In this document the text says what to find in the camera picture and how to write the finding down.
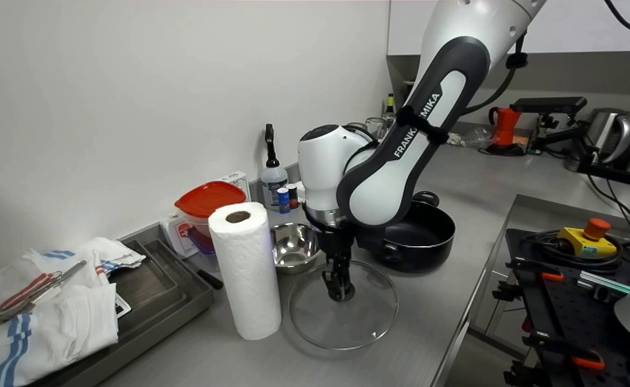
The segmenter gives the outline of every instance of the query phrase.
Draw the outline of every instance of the white towel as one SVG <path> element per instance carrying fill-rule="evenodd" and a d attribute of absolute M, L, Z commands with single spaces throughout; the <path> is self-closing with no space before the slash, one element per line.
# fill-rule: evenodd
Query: white towel
<path fill-rule="evenodd" d="M 86 260 L 63 288 L 0 325 L 0 387 L 29 385 L 118 341 L 111 268 L 139 267 L 144 255 L 118 241 L 93 239 L 75 252 L 31 252 L 0 268 L 0 302 L 39 272 L 66 270 Z"/>

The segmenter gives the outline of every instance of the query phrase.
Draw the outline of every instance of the electric kettle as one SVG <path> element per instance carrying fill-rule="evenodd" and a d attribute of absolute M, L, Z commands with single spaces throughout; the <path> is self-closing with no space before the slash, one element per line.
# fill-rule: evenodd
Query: electric kettle
<path fill-rule="evenodd" d="M 595 110 L 587 136 L 594 149 L 591 164 L 612 164 L 630 149 L 630 114 L 612 108 Z"/>

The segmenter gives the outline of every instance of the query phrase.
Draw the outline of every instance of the stainless steel counter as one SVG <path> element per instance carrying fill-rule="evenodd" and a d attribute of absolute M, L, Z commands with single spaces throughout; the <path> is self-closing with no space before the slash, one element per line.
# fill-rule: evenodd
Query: stainless steel counter
<path fill-rule="evenodd" d="M 630 206 L 630 186 L 615 186 Z M 562 162 L 551 157 L 488 157 L 443 146 L 418 189 L 441 195 L 441 209 L 458 223 L 455 241 L 451 255 L 434 272 L 391 274 L 400 313 L 378 343 L 349 356 L 316 356 L 296 343 L 288 325 L 262 341 L 243 341 L 219 292 L 205 316 L 105 385 L 438 385 L 450 369 L 443 358 L 460 343 L 455 336 L 467 327 L 460 323 L 467 321 L 471 294 L 516 193 L 617 214 L 612 203 L 589 192 L 586 176 L 564 170 Z M 281 292 L 292 279 L 281 278 Z"/>

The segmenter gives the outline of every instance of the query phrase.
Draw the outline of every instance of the pan handle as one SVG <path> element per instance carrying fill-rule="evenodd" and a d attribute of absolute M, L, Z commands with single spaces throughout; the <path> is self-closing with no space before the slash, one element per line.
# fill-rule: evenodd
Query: pan handle
<path fill-rule="evenodd" d="M 397 245 L 382 245 L 382 255 L 389 260 L 389 263 L 400 263 L 402 260 L 402 254 L 397 249 Z"/>
<path fill-rule="evenodd" d="M 434 192 L 418 192 L 414 195 L 414 201 L 426 203 L 426 206 L 438 206 L 441 197 Z"/>

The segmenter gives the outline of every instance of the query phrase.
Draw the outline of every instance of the paper towel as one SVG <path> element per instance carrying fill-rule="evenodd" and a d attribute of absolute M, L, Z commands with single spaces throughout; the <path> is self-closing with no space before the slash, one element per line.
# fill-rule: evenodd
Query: paper towel
<path fill-rule="evenodd" d="M 209 230 L 238 336 L 275 334 L 281 312 L 266 209 L 261 201 L 221 206 L 209 216 Z"/>

